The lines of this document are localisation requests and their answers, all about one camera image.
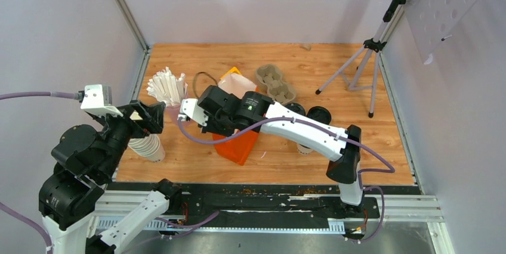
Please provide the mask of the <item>black plastic cup lid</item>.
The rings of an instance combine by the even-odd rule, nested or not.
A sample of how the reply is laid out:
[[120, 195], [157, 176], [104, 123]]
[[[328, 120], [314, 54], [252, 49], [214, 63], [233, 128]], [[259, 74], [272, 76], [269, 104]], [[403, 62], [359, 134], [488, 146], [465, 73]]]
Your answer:
[[285, 107], [287, 109], [289, 109], [290, 111], [293, 111], [296, 114], [300, 114], [302, 116], [306, 115], [305, 108], [299, 103], [291, 102], [291, 103], [286, 104]]

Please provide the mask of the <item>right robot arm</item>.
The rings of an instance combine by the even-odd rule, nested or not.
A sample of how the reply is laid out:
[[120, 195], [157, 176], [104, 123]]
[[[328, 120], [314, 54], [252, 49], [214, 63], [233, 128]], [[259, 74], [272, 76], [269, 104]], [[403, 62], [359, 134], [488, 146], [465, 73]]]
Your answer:
[[181, 111], [197, 121], [204, 132], [231, 139], [235, 130], [262, 132], [286, 138], [308, 147], [329, 160], [326, 175], [338, 183], [341, 209], [357, 216], [365, 208], [358, 179], [360, 162], [359, 127], [338, 128], [287, 109], [281, 103], [255, 91], [242, 98], [209, 86], [198, 99], [187, 99]]

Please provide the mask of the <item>orange and white paper bag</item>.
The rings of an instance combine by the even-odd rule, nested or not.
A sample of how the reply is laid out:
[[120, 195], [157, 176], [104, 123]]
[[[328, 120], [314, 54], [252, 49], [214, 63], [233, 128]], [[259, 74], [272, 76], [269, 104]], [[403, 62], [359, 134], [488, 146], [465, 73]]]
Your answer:
[[198, 97], [197, 106], [207, 116], [202, 133], [210, 133], [214, 141], [215, 151], [221, 157], [244, 165], [258, 133], [248, 131], [242, 135], [238, 132], [252, 125], [252, 121], [241, 115], [242, 99], [249, 91], [256, 91], [257, 86], [238, 72], [229, 72], [215, 85], [208, 86]]

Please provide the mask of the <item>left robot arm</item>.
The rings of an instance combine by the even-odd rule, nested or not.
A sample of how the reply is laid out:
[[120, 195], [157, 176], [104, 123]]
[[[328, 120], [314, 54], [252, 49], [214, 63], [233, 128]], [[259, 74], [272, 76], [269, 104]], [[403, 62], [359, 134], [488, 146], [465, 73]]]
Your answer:
[[165, 104], [133, 100], [115, 107], [83, 100], [81, 108], [103, 128], [76, 125], [61, 136], [51, 152], [57, 162], [54, 173], [39, 191], [39, 211], [55, 253], [121, 253], [148, 223], [183, 206], [181, 187], [163, 179], [120, 222], [87, 235], [103, 185], [111, 182], [128, 143], [162, 132]]

